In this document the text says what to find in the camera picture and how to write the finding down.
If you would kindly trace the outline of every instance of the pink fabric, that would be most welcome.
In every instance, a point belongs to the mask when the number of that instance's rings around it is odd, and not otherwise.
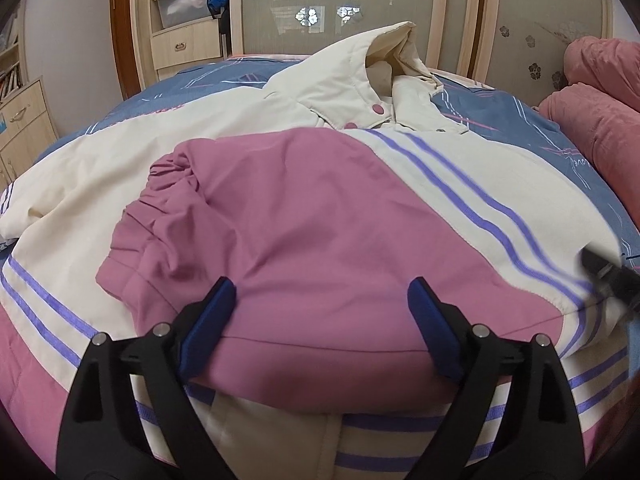
[[[564,74],[640,112],[640,43],[580,38],[564,53]]]
[[[640,226],[640,114],[582,83],[551,94],[540,114],[560,125]]]
[[[416,276],[499,335],[557,341],[562,325],[366,145],[323,128],[178,145],[125,209],[96,279],[145,333],[221,275],[238,305],[200,381],[288,410],[450,399],[406,304]]]
[[[67,392],[40,366],[2,306],[0,356],[0,401],[31,449],[53,470]]]

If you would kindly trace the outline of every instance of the pink pillow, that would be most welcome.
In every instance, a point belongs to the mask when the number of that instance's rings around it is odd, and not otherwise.
[[[564,53],[569,84],[585,83],[640,112],[640,43],[587,36]]]
[[[582,83],[551,94],[539,112],[560,125],[640,226],[640,114]]]

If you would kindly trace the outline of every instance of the jacket collar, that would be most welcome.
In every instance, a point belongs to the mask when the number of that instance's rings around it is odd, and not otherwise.
[[[444,124],[447,131],[466,130],[444,118],[431,103],[442,83],[420,60],[414,27],[402,22],[345,38],[272,76],[264,90],[288,96],[336,129],[373,128],[396,121],[414,130]],[[379,61],[392,70],[393,110],[367,76],[367,69]]]

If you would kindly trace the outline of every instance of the blue bedsheet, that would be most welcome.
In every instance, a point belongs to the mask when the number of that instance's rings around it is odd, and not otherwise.
[[[262,88],[272,75],[296,63],[244,58],[184,70],[127,100],[98,123],[63,137],[38,160],[79,136],[95,134],[125,119],[174,108],[237,86]],[[442,79],[444,92],[433,98],[441,113],[467,125],[485,139],[519,146],[545,159],[578,186],[598,208],[618,237],[621,254],[640,254],[640,235],[624,206],[557,124],[547,121],[506,92],[468,89]],[[631,327],[630,354],[632,370],[636,370],[636,359],[640,358],[640,320]]]

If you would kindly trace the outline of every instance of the wooden drawer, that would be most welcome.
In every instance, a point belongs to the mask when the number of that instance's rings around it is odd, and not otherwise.
[[[46,111],[42,86],[40,80],[36,80],[0,108],[6,123],[6,130],[0,134],[0,148]]]
[[[183,27],[167,29],[151,38],[151,53],[156,70],[220,57],[218,20],[205,18]]]
[[[9,178],[15,180],[21,176],[33,165],[36,157],[55,141],[56,134],[48,114],[42,114],[31,121],[31,124],[0,150],[0,158]]]

